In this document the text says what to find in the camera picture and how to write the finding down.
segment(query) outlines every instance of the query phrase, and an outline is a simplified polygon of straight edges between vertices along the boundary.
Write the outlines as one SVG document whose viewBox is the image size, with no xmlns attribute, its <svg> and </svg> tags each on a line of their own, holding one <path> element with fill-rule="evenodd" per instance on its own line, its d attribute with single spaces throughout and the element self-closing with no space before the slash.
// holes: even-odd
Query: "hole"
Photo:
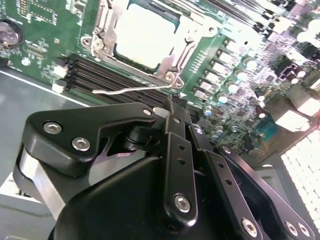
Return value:
<svg viewBox="0 0 320 240">
<path fill-rule="evenodd" d="M 231 182 L 230 180 L 228 180 L 228 179 L 225 180 L 225 182 L 226 182 L 228 185 L 230 185 L 230 186 L 232 185 L 232 182 Z"/>
<path fill-rule="evenodd" d="M 182 159 L 179 159 L 178 162 L 179 162 L 182 166 L 186 165 L 186 162 L 185 162 L 184 160 L 182 160 Z"/>
<path fill-rule="evenodd" d="M 255 230 L 254 227 L 253 227 L 251 224 L 248 224 L 246 227 L 247 227 L 251 232 L 252 232 L 253 230 Z"/>
<path fill-rule="evenodd" d="M 86 38 L 85 38 L 85 39 L 83 39 L 83 41 L 82 41 L 82 42 L 83 42 L 83 44 L 84 44 L 84 45 L 88 45 L 88 44 L 89 44 L 89 41 L 88 41 L 88 39 L 86 39 Z"/>
</svg>

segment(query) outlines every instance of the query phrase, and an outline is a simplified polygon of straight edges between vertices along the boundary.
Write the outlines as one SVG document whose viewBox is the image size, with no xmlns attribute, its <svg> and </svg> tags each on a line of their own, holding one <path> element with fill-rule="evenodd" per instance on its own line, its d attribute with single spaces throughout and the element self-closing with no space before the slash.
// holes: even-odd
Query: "screw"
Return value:
<svg viewBox="0 0 320 240">
<path fill-rule="evenodd" d="M 223 151 L 225 151 L 227 154 L 230 154 L 231 151 L 229 148 L 227 148 L 226 146 L 222 146 Z"/>
<path fill-rule="evenodd" d="M 250 220 L 242 218 L 242 226 L 251 237 L 256 238 L 258 236 L 258 231 Z"/>
<path fill-rule="evenodd" d="M 147 109 L 144 109 L 143 112 L 144 112 L 144 114 L 146 114 L 146 115 L 148 115 L 148 116 L 150 116 L 150 115 L 152 114 L 152 113 L 151 113 L 149 110 L 147 110 Z"/>
<path fill-rule="evenodd" d="M 83 137 L 76 137 L 72 140 L 72 146 L 78 151 L 85 152 L 90 149 L 90 142 Z"/>
<path fill-rule="evenodd" d="M 62 132 L 62 126 L 56 122 L 50 121 L 43 125 L 43 129 L 48 134 L 59 134 Z"/>
<path fill-rule="evenodd" d="M 182 195 L 174 197 L 174 204 L 182 213 L 188 213 L 191 209 L 190 202 Z"/>
<path fill-rule="evenodd" d="M 300 222 L 298 222 L 298 226 L 304 235 L 306 235 L 307 237 L 310 237 L 310 232 L 308 231 L 308 229 L 304 225 L 302 225 Z"/>
<path fill-rule="evenodd" d="M 196 131 L 198 134 L 202 134 L 202 130 L 201 130 L 199 127 L 196 127 L 196 128 L 195 128 L 195 131 Z"/>
<path fill-rule="evenodd" d="M 172 81 L 174 79 L 175 79 L 175 75 L 172 72 L 167 73 L 165 76 L 165 80 L 167 80 L 167 81 Z"/>
<path fill-rule="evenodd" d="M 288 221 L 285 221 L 285 225 L 288 228 L 289 232 L 292 233 L 294 236 L 298 236 L 298 231 L 297 229 Z"/>
</svg>

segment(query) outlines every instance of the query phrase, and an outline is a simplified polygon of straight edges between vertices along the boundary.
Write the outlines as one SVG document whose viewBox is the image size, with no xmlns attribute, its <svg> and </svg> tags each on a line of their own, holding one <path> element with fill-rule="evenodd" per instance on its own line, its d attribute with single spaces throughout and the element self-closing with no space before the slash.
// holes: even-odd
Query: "electrolytic capacitor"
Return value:
<svg viewBox="0 0 320 240">
<path fill-rule="evenodd" d="M 229 93 L 235 94 L 239 90 L 239 87 L 234 81 L 228 81 L 225 86 L 228 88 Z"/>
<path fill-rule="evenodd" d="M 252 57 L 247 57 L 243 60 L 243 63 L 248 70 L 255 70 L 258 66 L 257 62 Z"/>
<path fill-rule="evenodd" d="M 298 77 L 294 74 L 294 73 L 291 73 L 290 75 L 288 75 L 286 77 L 286 79 L 291 83 L 291 84 L 297 84 L 299 82 L 299 79 Z"/>
<path fill-rule="evenodd" d="M 293 70 L 298 78 L 303 78 L 307 73 L 300 66 Z"/>
<path fill-rule="evenodd" d="M 219 136 L 217 136 L 214 131 L 212 133 L 213 133 L 213 135 L 211 136 L 211 141 L 214 142 L 215 140 L 217 140 L 219 138 Z"/>
<path fill-rule="evenodd" d="M 225 104 L 228 102 L 228 97 L 225 93 L 220 92 L 216 95 L 216 98 L 218 99 L 218 102 L 221 104 Z"/>
<path fill-rule="evenodd" d="M 212 107 L 210 105 L 204 107 L 204 115 L 210 117 L 212 115 Z"/>
<path fill-rule="evenodd" d="M 310 17 L 304 22 L 303 26 L 314 34 L 320 33 L 320 19 Z"/>
<path fill-rule="evenodd" d="M 265 111 L 262 109 L 260 105 L 257 105 L 255 107 L 255 112 L 260 119 L 263 119 L 266 116 Z"/>
<path fill-rule="evenodd" d="M 215 130 L 215 135 L 220 136 L 221 134 L 224 133 L 224 127 L 223 126 L 216 126 L 214 128 Z"/>
<path fill-rule="evenodd" d="M 238 69 L 234 72 L 234 75 L 236 76 L 236 78 L 239 80 L 239 81 L 246 81 L 248 80 L 249 76 L 248 74 L 245 73 L 245 70 L 243 69 Z"/>
<path fill-rule="evenodd" d="M 262 102 L 266 99 L 263 92 L 258 87 L 254 90 L 254 94 L 255 94 L 256 98 L 258 99 L 258 101 L 260 101 L 260 102 Z"/>
</svg>

